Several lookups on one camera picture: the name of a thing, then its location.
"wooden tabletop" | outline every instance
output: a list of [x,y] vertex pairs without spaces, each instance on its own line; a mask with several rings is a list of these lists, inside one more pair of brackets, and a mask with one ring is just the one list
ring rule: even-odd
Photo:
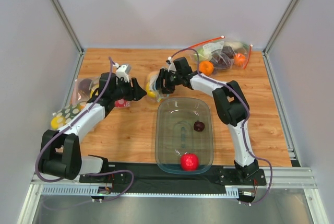
[[[108,56],[119,64],[131,65],[131,76],[143,87],[145,77],[164,66],[176,50],[87,49],[79,77],[99,76],[109,71]],[[273,166],[290,167],[290,158],[261,52],[253,52],[246,70],[229,70],[214,76],[236,80],[250,106],[248,123],[255,155],[270,160]],[[178,86],[173,97],[194,97],[211,109],[214,136],[213,164],[233,165],[234,149],[228,128],[219,120],[213,98]],[[156,120],[159,104],[144,97],[131,102],[130,108],[114,109],[81,143],[82,155],[98,155],[118,162],[153,162]]]

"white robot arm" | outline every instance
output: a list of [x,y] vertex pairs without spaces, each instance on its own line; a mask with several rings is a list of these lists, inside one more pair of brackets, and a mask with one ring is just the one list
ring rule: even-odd
[[[216,89],[221,89],[221,85],[209,82],[206,79],[203,79],[198,74],[190,79],[190,84],[194,90],[201,91],[206,93],[207,95],[213,97],[212,92]],[[246,133],[246,141],[249,147],[249,150],[252,151],[251,142],[249,141],[249,134],[247,123],[244,124],[245,133]],[[228,124],[228,128],[232,137],[232,142],[234,146],[235,153],[235,162],[239,164],[241,167],[248,166],[254,162],[254,158],[249,154],[246,150],[243,135],[242,135],[242,121],[239,121],[236,126]]]
[[[248,108],[249,106],[238,83],[236,81],[221,82],[204,74],[198,74],[197,71],[193,72],[185,57],[175,59],[172,62],[169,58],[166,62],[169,67],[160,69],[153,90],[162,94],[170,94],[174,92],[175,86],[183,85],[213,97],[217,114],[220,120],[228,126],[232,137],[236,168],[243,178],[254,174],[259,167],[257,160],[250,154],[252,148],[247,122],[244,122],[247,118],[244,104]],[[230,90],[234,90],[243,103]]]
[[146,95],[137,79],[130,79],[130,65],[115,66],[115,74],[110,72],[101,75],[99,96],[94,94],[85,108],[66,125],[43,134],[41,151],[44,151],[37,161],[39,172],[69,180],[80,174],[101,172],[108,160],[98,156],[81,157],[80,143],[95,125],[108,116],[116,100],[138,101]]

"white wall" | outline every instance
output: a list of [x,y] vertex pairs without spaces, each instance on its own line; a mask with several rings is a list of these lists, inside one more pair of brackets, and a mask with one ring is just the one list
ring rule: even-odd
[[269,54],[299,158],[334,222],[334,3],[301,0]]
[[0,222],[16,223],[78,53],[49,0],[1,0],[0,7]]
[[84,47],[190,46],[230,36],[263,48],[290,0],[60,0]]

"mesh bag of fruit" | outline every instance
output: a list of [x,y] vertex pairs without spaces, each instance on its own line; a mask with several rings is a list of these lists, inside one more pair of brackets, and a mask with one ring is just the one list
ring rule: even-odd
[[[89,78],[78,78],[74,81],[74,89],[72,93],[71,103],[77,104],[82,101],[88,101],[94,94],[94,91],[99,87],[100,76]],[[127,108],[130,106],[130,101],[117,100],[115,101],[115,108]]]
[[[245,69],[252,51],[252,45],[226,39],[224,36],[204,41],[190,48],[198,52],[200,62],[212,64],[214,70]],[[196,53],[188,51],[188,54],[197,63]]]

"red apple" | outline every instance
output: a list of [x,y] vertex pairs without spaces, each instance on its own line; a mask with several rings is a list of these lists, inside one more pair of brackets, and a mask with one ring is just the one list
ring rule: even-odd
[[198,168],[199,160],[196,154],[184,154],[181,156],[181,167],[185,171],[194,171]]

